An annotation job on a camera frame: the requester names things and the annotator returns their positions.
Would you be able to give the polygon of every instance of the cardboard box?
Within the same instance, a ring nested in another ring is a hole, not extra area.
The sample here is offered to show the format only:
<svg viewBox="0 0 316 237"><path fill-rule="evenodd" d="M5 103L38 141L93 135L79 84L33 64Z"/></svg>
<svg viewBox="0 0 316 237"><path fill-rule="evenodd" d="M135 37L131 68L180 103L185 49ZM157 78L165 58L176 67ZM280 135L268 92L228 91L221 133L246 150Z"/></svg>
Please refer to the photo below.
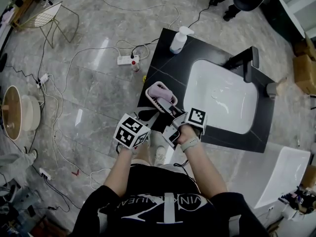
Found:
<svg viewBox="0 0 316 237"><path fill-rule="evenodd" d="M294 81L306 94L316 94L316 62L305 54L293 58Z"/></svg>
<svg viewBox="0 0 316 237"><path fill-rule="evenodd" d="M305 174L302 179L302 186L306 188L313 188L316 183L316 167L312 165L308 165Z"/></svg>
<svg viewBox="0 0 316 237"><path fill-rule="evenodd" d="M307 54L313 61L316 61L316 50L313 42L305 34L305 40L294 45L294 53L296 56Z"/></svg>

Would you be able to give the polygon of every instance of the marble floor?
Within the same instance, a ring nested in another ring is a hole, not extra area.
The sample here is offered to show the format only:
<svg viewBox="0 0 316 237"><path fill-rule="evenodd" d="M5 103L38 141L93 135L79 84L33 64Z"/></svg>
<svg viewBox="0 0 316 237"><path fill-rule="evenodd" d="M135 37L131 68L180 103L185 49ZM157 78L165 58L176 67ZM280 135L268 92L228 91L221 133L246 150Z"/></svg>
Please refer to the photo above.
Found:
<svg viewBox="0 0 316 237"><path fill-rule="evenodd" d="M130 67L119 67L116 64L118 53L115 49L87 50L78 54L71 65L66 81L66 73L74 54L89 47L114 46L118 40L131 43L144 43L159 37L162 28L170 27L177 31L182 25L188 26L198 18L198 13L208 7L209 0L107 0L107 2L124 8L142 9L158 4L165 4L142 11L126 11L108 6L102 0L54 0L63 1L63 5L79 15L79 29L72 43L66 42L60 32L54 35L55 47L48 44L44 47L44 57L39 76L44 73L54 75L55 85L59 90L67 87L62 99L54 91L52 82L46 83L47 92L59 101L61 113L53 124L56 115L56 100L46 97L46 105L41 116L34 148L39 152L34 167L44 167L54 177L51 183L66 194L74 204L81 207L93 190L90 177L83 173L72 174L77 168L65 161L58 149L52 149L52 129L56 133L56 143L62 155L75 163L87 174L101 168L109 168L95 173L93 178L102 183L113 166L116 158L113 132L118 120L124 113L134 110L143 86L142 77L148 67L155 50L155 44L148 45L149 57L140 63L140 72L134 73ZM315 112L311 112L310 99L293 83L291 45L276 33L266 21L260 9L248 13L240 13L234 20L225 22L222 16L232 1L225 1L217 7L211 7L202 13L200 21L192 26L198 39L217 46L233 55L250 46L259 49L260 70L275 81L287 76L287 88L283 96L276 98L273 124L269 141L285 146L308 150L314 141ZM33 13L40 9L35 6ZM76 17L61 8L57 14L61 28L71 37L74 34ZM38 29L13 31L5 47L8 53L8 66L23 70L25 74L38 72L43 52L44 37ZM120 49L122 55L130 54L131 49ZM146 55L144 48L138 48L136 54ZM18 87L22 94L39 96L38 89L31 77L25 78L6 68L0 74L2 86L1 97L10 85ZM22 132L16 141L17 145L30 147L34 133ZM18 152L16 147L0 134L0 153ZM249 152L223 148L216 145L204 145L207 154L214 162L224 180L233 180L244 154ZM181 162L183 155L175 160ZM53 192L29 168L26 175L17 178L21 185L28 185L37 190L42 206L60 205L67 208L63 199ZM61 210L46 212L61 226L72 230L79 210L70 204L70 212Z"/></svg>

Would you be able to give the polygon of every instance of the white sink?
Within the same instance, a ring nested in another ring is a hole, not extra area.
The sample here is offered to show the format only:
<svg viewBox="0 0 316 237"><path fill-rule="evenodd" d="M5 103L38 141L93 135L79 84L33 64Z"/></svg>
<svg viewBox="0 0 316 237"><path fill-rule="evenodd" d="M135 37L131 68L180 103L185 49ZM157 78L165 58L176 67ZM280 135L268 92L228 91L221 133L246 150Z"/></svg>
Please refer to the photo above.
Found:
<svg viewBox="0 0 316 237"><path fill-rule="evenodd" d="M257 101L253 83L209 61L193 63L183 107L206 111L207 125L245 134L252 126Z"/></svg>

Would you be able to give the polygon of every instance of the soap dispenser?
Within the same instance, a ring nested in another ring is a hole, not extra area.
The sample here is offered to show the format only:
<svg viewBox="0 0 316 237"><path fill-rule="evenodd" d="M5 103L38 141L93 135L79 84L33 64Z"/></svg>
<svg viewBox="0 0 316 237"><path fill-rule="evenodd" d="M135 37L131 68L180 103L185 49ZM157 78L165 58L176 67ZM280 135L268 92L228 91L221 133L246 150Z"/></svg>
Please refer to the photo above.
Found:
<svg viewBox="0 0 316 237"><path fill-rule="evenodd" d="M170 46L170 51L174 54L180 53L188 39L187 35L189 34L194 34L194 31L192 31L188 27L181 26L179 32L176 33L176 35L174 36L174 39Z"/></svg>

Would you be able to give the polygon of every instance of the wrist strap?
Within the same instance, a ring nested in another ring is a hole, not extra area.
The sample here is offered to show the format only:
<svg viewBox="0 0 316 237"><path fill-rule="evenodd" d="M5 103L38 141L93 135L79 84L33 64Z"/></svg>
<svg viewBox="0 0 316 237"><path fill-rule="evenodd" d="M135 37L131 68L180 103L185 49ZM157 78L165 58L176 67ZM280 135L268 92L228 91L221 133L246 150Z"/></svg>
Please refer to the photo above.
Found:
<svg viewBox="0 0 316 237"><path fill-rule="evenodd" d="M190 147L194 147L200 142L198 137L193 137L190 140L187 140L184 144L181 145L182 152Z"/></svg>

